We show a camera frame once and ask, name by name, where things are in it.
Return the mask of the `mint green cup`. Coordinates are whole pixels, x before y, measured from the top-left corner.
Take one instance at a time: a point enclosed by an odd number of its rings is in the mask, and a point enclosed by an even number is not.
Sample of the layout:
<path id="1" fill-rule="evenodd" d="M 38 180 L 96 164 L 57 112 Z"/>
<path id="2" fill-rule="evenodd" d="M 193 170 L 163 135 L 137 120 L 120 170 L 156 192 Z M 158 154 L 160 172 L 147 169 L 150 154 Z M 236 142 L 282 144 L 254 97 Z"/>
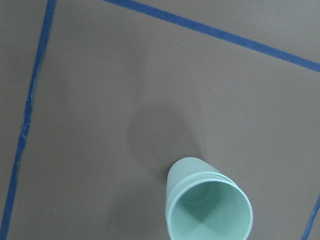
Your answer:
<path id="1" fill-rule="evenodd" d="M 188 177 L 167 198 L 172 240 L 246 240 L 253 226 L 248 197 L 218 175 Z"/>
<path id="2" fill-rule="evenodd" d="M 222 174 L 219 170 L 197 157 L 184 157 L 175 162 L 169 169 L 166 182 L 166 198 L 187 178 L 204 176 L 207 174 L 217 175 L 234 184 L 234 181 Z"/>

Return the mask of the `brown paper table cover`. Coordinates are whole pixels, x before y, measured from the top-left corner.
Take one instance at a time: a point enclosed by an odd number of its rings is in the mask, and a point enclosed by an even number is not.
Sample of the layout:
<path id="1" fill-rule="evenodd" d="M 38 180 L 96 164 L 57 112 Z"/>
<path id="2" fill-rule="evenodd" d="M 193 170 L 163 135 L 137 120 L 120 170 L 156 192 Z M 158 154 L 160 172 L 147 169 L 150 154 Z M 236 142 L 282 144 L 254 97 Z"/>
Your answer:
<path id="1" fill-rule="evenodd" d="M 198 157 L 299 240 L 320 193 L 317 71 L 103 0 L 59 0 L 10 240 L 167 240 L 171 165 Z"/>

